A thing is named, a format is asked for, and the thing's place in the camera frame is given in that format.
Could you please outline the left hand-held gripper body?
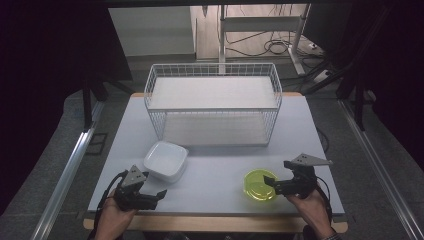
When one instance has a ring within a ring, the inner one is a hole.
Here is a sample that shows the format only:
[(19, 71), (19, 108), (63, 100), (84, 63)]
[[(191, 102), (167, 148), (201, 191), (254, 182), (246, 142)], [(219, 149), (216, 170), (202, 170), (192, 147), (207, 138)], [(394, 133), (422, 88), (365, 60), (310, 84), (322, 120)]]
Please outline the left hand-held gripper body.
[(114, 200), (122, 211), (154, 210), (156, 208), (157, 198), (155, 196), (140, 193), (147, 177), (148, 173), (141, 172), (136, 165), (126, 172), (114, 193)]

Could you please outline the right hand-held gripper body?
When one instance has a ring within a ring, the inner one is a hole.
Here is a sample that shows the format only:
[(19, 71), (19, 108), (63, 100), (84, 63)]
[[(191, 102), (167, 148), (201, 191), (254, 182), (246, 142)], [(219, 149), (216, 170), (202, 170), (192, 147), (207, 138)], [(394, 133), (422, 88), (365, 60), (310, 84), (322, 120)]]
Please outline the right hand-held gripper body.
[(290, 180), (276, 181), (274, 190), (277, 195), (299, 195), (301, 198), (308, 197), (318, 187), (318, 177), (315, 166), (330, 166), (332, 161), (301, 153), (293, 160), (285, 160), (293, 163), (293, 173)]

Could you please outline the yellow-green translucent bowl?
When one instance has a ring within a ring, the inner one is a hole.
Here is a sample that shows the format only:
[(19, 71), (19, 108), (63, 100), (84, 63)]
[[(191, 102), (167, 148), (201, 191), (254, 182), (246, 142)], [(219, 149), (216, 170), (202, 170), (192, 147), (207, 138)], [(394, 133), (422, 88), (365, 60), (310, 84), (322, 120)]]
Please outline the yellow-green translucent bowl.
[(264, 177), (276, 179), (277, 176), (266, 169), (254, 169), (244, 177), (244, 193), (257, 201), (269, 201), (276, 197), (273, 187), (264, 182)]

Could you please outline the white square bowl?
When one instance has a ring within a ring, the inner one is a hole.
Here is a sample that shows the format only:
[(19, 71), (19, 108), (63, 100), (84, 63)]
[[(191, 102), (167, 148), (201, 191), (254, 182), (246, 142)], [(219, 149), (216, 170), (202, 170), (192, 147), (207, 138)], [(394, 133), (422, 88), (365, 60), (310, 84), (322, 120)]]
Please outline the white square bowl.
[(185, 170), (188, 154), (189, 151), (182, 146), (158, 141), (147, 153), (143, 165), (156, 178), (174, 183)]

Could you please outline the white wire rack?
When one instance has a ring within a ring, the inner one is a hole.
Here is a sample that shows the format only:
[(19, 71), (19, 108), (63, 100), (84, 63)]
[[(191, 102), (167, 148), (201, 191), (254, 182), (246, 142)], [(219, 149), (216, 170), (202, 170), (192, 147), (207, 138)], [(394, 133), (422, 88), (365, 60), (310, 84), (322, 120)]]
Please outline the white wire rack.
[(154, 64), (144, 101), (160, 140), (266, 146), (282, 103), (272, 63)]

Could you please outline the person's left hand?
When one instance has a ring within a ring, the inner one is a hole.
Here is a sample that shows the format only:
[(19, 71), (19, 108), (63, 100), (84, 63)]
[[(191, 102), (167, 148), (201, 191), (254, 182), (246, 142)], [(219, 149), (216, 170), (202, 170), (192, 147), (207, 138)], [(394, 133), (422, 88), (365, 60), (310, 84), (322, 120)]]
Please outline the person's left hand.
[(95, 236), (114, 235), (120, 237), (137, 213), (137, 210), (122, 211), (116, 203), (114, 195), (115, 191), (112, 191), (103, 204)]

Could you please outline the person's right hand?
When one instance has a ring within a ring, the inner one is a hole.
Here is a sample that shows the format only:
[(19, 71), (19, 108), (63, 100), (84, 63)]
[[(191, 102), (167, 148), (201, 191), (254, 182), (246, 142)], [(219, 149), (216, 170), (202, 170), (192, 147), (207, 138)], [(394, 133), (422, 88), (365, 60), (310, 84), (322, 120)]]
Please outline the person's right hand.
[(305, 199), (288, 195), (287, 200), (296, 207), (303, 220), (313, 229), (318, 240), (319, 237), (335, 232), (331, 227), (324, 199), (317, 190)]

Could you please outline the black stand leg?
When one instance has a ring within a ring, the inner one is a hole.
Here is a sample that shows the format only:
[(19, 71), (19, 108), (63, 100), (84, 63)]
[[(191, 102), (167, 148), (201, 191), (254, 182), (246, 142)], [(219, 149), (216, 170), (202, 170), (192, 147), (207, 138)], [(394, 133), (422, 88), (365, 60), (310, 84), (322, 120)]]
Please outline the black stand leg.
[(83, 131), (87, 132), (92, 126), (92, 106), (91, 106), (91, 94), (97, 101), (104, 102), (108, 98), (108, 92), (99, 79), (84, 79), (83, 80), (83, 111), (84, 111), (84, 128)]
[(364, 85), (360, 78), (357, 79), (355, 85), (355, 109), (354, 120), (361, 131), (364, 130), (363, 125), (363, 104), (364, 104)]

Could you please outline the white power strip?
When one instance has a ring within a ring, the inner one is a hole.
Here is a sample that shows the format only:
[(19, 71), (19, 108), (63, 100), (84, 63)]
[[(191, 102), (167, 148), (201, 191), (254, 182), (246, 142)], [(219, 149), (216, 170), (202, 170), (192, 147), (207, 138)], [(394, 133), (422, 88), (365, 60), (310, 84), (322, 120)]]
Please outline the white power strip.
[(321, 73), (319, 73), (315, 78), (314, 82), (319, 83), (323, 80), (325, 80), (327, 77), (331, 75), (331, 72), (329, 70), (323, 70)]

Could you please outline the black curtain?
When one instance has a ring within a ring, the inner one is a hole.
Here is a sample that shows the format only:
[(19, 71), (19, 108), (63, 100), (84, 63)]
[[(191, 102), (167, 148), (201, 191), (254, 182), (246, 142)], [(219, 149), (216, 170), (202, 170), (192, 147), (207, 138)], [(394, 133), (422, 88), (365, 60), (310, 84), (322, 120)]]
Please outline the black curtain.
[(109, 9), (91, 0), (0, 0), (0, 215), (34, 168), (65, 99), (132, 78)]
[(361, 60), (358, 77), (373, 110), (424, 170), (424, 0), (327, 0), (311, 5), (304, 35), (336, 69), (359, 52), (378, 13), (384, 19)]

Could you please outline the white panel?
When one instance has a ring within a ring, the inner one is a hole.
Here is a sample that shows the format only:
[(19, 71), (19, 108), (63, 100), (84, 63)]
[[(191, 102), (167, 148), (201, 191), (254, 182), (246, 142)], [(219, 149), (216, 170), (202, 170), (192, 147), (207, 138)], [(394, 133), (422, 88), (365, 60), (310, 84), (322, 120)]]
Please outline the white panel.
[(109, 14), (126, 56), (195, 52), (188, 6), (109, 8)]

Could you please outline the aluminium rail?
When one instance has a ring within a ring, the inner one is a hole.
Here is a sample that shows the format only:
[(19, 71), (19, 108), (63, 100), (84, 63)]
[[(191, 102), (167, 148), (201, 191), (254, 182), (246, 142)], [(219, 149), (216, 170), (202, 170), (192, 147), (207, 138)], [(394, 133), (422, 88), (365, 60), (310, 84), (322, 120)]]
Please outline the aluminium rail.
[(66, 199), (68, 191), (76, 176), (77, 170), (84, 157), (91, 138), (98, 125), (102, 110), (104, 108), (103, 102), (96, 102), (92, 114), (92, 123), (87, 130), (84, 130), (73, 148), (73, 151), (68, 159), (67, 164), (54, 188), (54, 191), (36, 225), (36, 228), (31, 235), (30, 240), (47, 240), (54, 223), (58, 217), (60, 209)]
[(338, 104), (409, 239), (424, 240), (424, 231), (420, 228), (406, 199), (395, 186), (366, 132), (357, 125), (353, 110), (345, 100), (338, 100)]

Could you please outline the white desk frame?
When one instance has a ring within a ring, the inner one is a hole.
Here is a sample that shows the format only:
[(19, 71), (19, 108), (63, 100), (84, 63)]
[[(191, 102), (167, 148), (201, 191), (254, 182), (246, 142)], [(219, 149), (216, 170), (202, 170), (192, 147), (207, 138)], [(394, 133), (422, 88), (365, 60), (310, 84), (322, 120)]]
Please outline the white desk frame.
[(262, 31), (285, 31), (294, 32), (294, 40), (288, 46), (288, 54), (299, 76), (306, 73), (297, 54), (300, 38), (307, 20), (310, 4), (306, 4), (299, 16), (275, 16), (275, 17), (226, 17), (225, 6), (220, 6), (219, 14), (219, 56), (220, 63), (226, 61), (225, 57), (225, 34), (227, 32), (262, 32)]

